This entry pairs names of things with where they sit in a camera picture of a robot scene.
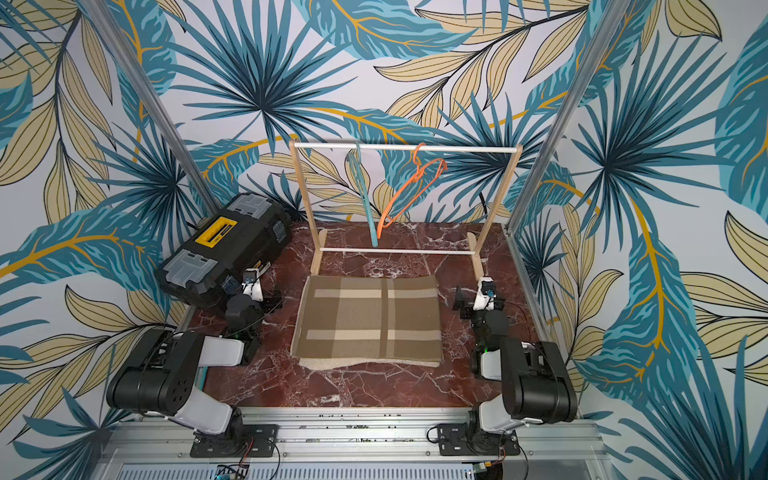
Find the brown plaid scarf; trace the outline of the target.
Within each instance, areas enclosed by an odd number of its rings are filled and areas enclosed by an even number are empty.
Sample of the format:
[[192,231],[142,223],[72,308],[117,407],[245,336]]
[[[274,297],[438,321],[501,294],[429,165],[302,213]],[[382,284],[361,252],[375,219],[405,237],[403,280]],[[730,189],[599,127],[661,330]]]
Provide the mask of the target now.
[[434,368],[443,361],[439,306],[433,276],[311,275],[290,353],[312,370],[369,362]]

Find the orange plastic hanger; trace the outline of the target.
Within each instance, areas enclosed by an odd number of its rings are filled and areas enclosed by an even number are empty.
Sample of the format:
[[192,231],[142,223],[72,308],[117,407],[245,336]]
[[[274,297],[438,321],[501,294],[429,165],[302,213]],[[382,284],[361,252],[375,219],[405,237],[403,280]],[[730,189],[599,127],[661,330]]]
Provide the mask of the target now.
[[378,239],[381,238],[383,231],[407,213],[447,170],[447,162],[444,158],[435,157],[427,162],[420,158],[420,152],[425,147],[425,143],[419,143],[412,150],[410,162],[416,170],[392,195],[383,209],[376,226]]

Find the teal plastic hanger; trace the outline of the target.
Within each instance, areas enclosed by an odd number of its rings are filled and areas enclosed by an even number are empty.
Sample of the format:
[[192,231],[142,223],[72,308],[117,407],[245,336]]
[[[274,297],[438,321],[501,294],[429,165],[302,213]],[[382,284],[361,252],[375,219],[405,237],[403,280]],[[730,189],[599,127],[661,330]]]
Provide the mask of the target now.
[[363,205],[366,221],[369,227],[371,244],[374,248],[378,247],[378,236],[376,233],[376,226],[373,218],[373,211],[371,209],[369,201],[369,186],[366,181],[366,175],[362,164],[362,152],[360,144],[355,143],[355,147],[347,155],[349,166],[352,171],[352,178],[355,187],[360,195],[361,203]]

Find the beige wool scarf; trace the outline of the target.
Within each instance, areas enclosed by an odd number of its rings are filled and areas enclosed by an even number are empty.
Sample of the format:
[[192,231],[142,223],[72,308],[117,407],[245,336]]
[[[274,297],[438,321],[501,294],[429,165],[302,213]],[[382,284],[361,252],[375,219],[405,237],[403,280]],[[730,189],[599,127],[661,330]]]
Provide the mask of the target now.
[[394,365],[406,365],[406,366],[418,366],[424,368],[437,368],[441,361],[413,361],[402,359],[372,359],[372,358],[331,358],[331,359],[313,359],[313,358],[300,358],[299,365],[315,371],[333,370],[340,368],[347,368],[353,366],[359,366],[363,364],[372,363],[374,365],[394,364]]

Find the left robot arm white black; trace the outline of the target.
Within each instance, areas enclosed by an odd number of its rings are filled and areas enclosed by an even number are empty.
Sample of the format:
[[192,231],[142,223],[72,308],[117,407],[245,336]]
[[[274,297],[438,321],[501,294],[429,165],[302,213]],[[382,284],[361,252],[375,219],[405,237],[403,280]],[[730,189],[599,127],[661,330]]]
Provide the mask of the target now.
[[192,329],[173,333],[155,328],[124,361],[106,390],[110,407],[142,416],[159,416],[190,429],[194,458],[235,457],[271,448],[274,427],[244,424],[241,410],[206,394],[195,385],[203,367],[248,365],[262,345],[264,317],[282,306],[282,292],[262,291],[248,280],[225,305],[228,330],[211,336]]

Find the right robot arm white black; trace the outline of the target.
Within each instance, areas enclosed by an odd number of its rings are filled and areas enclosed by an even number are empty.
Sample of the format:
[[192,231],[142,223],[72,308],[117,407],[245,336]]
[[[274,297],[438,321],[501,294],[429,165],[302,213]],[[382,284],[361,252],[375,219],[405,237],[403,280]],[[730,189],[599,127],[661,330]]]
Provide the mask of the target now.
[[442,441],[456,440],[456,450],[490,454],[506,446],[520,425],[571,422],[576,417],[576,392],[559,347],[512,336],[505,304],[488,278],[481,279],[473,299],[455,289],[452,309],[470,323],[475,339],[470,370],[501,388],[499,395],[473,408],[466,423],[440,435]]

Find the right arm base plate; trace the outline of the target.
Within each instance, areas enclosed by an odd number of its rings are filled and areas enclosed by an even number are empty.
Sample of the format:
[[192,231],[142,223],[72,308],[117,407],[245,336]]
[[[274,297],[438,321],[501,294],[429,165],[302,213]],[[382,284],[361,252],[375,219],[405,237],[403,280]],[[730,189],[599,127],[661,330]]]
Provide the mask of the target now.
[[442,423],[431,428],[427,439],[436,443],[441,456],[517,456],[521,453],[513,433],[488,433],[469,423]]

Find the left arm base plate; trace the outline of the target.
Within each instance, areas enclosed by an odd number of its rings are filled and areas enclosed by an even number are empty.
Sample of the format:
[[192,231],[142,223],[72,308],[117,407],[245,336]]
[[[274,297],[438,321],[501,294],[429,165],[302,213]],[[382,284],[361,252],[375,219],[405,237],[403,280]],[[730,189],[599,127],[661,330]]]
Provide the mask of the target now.
[[242,425],[220,435],[196,434],[192,458],[271,458],[275,451],[277,424]]

